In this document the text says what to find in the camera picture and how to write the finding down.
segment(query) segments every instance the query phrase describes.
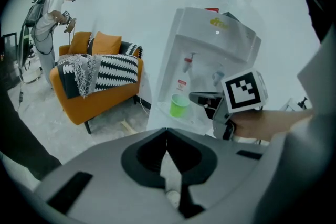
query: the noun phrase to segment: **sofa leg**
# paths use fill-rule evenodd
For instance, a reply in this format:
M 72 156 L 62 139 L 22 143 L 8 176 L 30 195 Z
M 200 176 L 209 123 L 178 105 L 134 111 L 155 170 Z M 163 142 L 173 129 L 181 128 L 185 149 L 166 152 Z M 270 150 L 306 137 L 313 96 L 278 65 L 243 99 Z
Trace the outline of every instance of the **sofa leg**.
M 89 122 L 88 122 L 88 121 L 85 121 L 84 125 L 85 125 L 85 128 L 86 128 L 86 130 L 88 131 L 88 133 L 91 134 L 91 130 L 90 130 L 90 126 L 89 126 Z

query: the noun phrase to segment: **plastic cup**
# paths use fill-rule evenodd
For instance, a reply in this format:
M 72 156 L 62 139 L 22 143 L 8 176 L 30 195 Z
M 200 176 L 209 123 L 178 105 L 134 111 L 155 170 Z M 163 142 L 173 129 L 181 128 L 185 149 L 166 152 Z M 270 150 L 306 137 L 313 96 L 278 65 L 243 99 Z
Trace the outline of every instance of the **plastic cup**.
M 182 117 L 189 105 L 190 100 L 187 97 L 181 94 L 173 94 L 170 105 L 170 115 L 176 118 Z

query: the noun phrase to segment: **patterned throw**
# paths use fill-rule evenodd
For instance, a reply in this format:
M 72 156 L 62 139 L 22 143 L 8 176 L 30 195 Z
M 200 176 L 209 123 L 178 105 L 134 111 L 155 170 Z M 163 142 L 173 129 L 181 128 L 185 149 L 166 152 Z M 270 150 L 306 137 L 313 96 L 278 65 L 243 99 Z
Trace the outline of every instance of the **patterned throw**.
M 67 97 L 87 97 L 97 91 L 138 82 L 138 59 L 132 54 L 139 48 L 131 44 L 125 55 L 71 55 L 59 60 L 58 73 Z

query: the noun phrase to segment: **orange sofa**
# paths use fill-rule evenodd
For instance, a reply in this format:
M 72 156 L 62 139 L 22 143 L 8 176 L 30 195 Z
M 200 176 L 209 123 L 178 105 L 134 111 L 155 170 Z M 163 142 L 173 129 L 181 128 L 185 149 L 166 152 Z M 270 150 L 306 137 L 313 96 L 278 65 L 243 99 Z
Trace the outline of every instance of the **orange sofa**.
M 70 45 L 60 46 L 59 55 L 61 56 L 68 54 L 69 48 Z M 133 55 L 138 56 L 138 53 L 139 50 L 137 49 Z M 84 123 L 88 133 L 91 134 L 88 124 L 90 119 L 131 97 L 134 98 L 135 103 L 135 96 L 139 92 L 140 77 L 143 66 L 143 61 L 139 58 L 138 61 L 138 82 L 136 84 L 128 84 L 104 91 L 95 92 L 90 94 L 85 99 L 82 96 L 71 99 L 67 98 L 58 74 L 57 67 L 54 67 L 51 70 L 50 80 L 53 84 L 52 86 L 54 87 L 56 96 L 70 120 L 76 125 Z

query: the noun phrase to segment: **orange cushion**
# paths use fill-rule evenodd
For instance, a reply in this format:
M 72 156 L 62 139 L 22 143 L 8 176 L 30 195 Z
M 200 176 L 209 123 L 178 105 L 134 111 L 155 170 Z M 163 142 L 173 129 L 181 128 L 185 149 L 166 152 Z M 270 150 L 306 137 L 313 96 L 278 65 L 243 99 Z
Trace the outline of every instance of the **orange cushion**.
M 73 36 L 69 54 L 87 54 L 91 32 L 76 32 Z
M 105 35 L 98 32 L 93 41 L 92 55 L 118 54 L 121 45 L 121 37 Z

